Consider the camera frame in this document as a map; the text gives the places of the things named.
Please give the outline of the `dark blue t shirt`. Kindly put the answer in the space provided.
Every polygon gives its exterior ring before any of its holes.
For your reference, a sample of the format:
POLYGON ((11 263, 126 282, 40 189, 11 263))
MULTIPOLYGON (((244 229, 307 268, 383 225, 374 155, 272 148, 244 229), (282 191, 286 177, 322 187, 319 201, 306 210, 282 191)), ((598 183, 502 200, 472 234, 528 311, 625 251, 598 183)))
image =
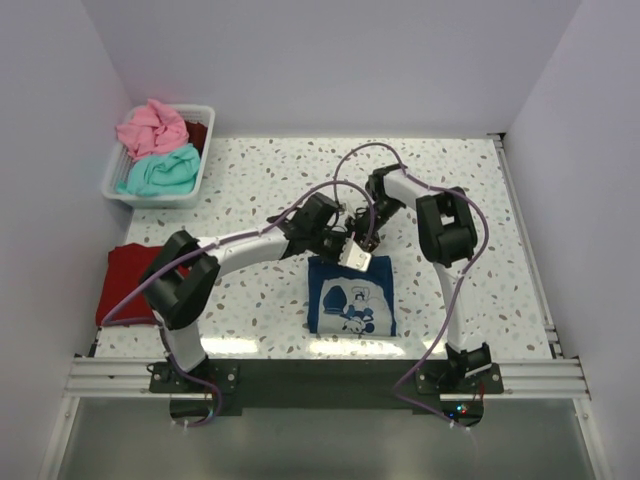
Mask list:
POLYGON ((392 262, 375 256, 365 272, 308 259, 308 329, 313 334, 394 337, 392 262))

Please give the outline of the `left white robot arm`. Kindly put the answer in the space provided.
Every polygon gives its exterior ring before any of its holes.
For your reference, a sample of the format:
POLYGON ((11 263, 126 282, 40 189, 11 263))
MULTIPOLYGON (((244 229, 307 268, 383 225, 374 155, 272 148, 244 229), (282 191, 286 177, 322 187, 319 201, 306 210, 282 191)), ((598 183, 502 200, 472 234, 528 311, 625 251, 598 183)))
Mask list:
POLYGON ((330 225, 339 206, 321 193, 273 216, 255 230, 241 231, 203 246, 186 231, 174 233, 140 279, 142 294, 160 325, 173 382, 185 392, 213 383, 198 320, 216 281, 243 268, 314 253, 337 263, 352 236, 330 225))

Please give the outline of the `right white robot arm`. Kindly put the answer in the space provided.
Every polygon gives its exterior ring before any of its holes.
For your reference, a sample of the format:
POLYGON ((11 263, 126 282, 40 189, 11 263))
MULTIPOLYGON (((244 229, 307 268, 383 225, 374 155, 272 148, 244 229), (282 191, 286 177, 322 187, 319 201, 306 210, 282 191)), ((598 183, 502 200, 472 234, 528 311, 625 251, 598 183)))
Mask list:
POLYGON ((379 245, 378 231, 393 215, 402 208, 415 212, 419 247, 436 271, 446 311, 447 367, 438 383, 469 392, 492 365, 474 291, 465 285, 488 246, 486 218, 463 189, 429 186, 402 167, 375 170, 366 191, 373 211, 361 208, 350 215, 347 231, 362 250, 371 252, 379 245))

